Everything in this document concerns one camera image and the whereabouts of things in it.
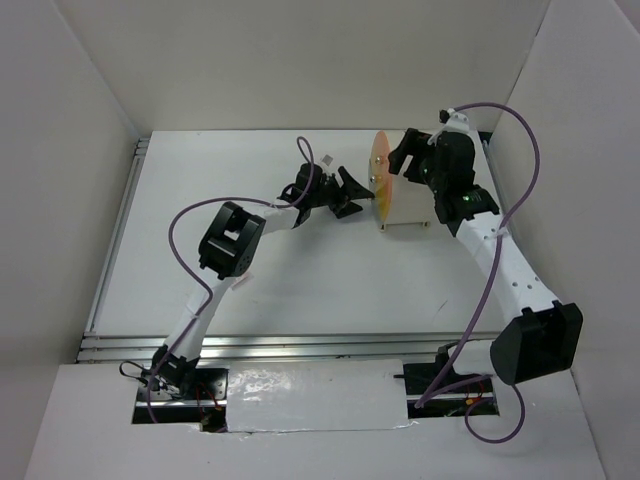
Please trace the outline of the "clear pink nails box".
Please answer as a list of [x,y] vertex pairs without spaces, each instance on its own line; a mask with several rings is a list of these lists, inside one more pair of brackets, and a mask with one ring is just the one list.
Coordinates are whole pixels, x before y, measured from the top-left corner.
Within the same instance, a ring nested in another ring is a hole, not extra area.
[[231,286],[231,288],[233,290],[237,289],[237,288],[241,288],[244,284],[246,284],[248,281],[250,281],[252,279],[253,275],[250,272],[245,273],[244,275],[242,275],[241,277],[239,277],[238,279],[236,279],[233,283],[233,285]]

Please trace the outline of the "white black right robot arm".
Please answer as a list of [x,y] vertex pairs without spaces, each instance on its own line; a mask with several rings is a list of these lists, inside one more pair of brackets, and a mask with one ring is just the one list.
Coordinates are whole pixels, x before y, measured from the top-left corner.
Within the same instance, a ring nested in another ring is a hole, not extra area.
[[493,370],[515,385],[569,369],[583,315],[547,288],[508,234],[500,208],[475,182],[474,141],[410,128],[388,155],[388,171],[429,188],[438,221],[474,258],[491,283],[505,327],[491,343]]

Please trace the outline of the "orange drawer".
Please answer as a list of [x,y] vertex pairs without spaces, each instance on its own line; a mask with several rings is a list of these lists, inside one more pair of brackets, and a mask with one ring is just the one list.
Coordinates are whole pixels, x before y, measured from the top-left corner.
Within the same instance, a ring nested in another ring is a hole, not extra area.
[[388,171],[388,158],[374,155],[369,161],[369,189],[376,193],[383,190],[391,179]]
[[387,132],[380,130],[376,133],[371,147],[371,161],[385,163],[390,153],[390,144]]

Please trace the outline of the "cream cylindrical drawer organizer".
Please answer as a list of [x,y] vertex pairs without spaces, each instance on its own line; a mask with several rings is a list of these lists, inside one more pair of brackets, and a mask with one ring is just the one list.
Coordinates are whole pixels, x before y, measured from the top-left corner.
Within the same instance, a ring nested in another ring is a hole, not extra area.
[[[387,132],[390,152],[399,144],[404,135],[400,130],[384,130]],[[407,157],[398,175],[392,175],[385,188],[392,192],[391,208],[385,224],[376,222],[380,230],[390,226],[418,224],[428,227],[435,219],[433,195],[426,185],[409,182],[403,173],[409,165],[411,157]]]

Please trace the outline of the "white foil-taped cover panel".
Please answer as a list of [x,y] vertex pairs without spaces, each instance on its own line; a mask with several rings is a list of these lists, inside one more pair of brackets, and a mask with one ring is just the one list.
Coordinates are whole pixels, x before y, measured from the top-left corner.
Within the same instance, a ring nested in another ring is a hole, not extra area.
[[235,363],[230,432],[377,431],[411,425],[399,360]]

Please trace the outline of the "orange top drawer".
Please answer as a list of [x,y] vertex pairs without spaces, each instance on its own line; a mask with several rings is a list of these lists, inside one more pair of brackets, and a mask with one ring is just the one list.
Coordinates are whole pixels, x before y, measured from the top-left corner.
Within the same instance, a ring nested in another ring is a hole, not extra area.
[[380,130],[376,133],[371,147],[371,161],[385,163],[390,153],[390,144],[387,132]]

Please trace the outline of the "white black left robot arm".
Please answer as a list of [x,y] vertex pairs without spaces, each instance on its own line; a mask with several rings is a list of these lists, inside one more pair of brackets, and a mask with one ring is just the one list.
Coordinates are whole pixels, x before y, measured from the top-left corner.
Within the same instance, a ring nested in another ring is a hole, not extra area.
[[[332,173],[320,165],[305,162],[295,181],[284,187],[275,202],[222,197],[202,200],[180,210],[169,224],[169,247],[179,265],[203,292],[187,304],[176,329],[152,357],[152,366],[144,381],[147,391],[164,390],[176,399],[194,391],[195,370],[206,331],[226,291],[249,270],[262,237],[301,226],[315,208],[326,207],[336,218],[343,219],[363,210],[357,203],[359,200],[374,198],[374,193],[356,181],[345,167]],[[174,234],[183,216],[215,203],[221,207],[197,247],[198,267],[215,274],[206,279],[183,260]]]

